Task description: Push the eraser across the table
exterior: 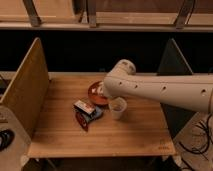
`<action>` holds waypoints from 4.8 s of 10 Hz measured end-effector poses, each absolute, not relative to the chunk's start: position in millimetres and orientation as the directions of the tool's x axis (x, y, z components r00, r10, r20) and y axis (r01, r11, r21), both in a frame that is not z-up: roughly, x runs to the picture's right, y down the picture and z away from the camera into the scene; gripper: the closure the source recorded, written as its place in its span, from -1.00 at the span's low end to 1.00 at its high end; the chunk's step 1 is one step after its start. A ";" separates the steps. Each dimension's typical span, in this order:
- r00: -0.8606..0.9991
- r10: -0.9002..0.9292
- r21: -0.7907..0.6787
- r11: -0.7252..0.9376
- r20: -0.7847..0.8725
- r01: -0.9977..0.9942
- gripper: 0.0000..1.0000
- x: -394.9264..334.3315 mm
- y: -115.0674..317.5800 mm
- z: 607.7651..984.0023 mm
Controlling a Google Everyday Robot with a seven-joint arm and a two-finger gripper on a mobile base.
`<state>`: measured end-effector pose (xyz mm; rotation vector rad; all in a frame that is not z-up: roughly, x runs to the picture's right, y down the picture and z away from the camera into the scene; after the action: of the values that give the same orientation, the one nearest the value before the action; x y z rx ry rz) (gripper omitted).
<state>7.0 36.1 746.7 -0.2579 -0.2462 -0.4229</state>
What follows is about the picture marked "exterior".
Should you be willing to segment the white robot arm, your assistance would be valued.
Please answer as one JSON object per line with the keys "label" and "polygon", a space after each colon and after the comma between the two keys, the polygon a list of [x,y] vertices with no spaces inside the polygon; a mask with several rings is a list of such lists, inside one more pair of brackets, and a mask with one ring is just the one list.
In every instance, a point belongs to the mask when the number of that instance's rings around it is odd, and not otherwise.
{"label": "white robot arm", "polygon": [[183,109],[213,113],[213,76],[140,76],[126,59],[116,63],[103,79],[105,97],[132,95]]}

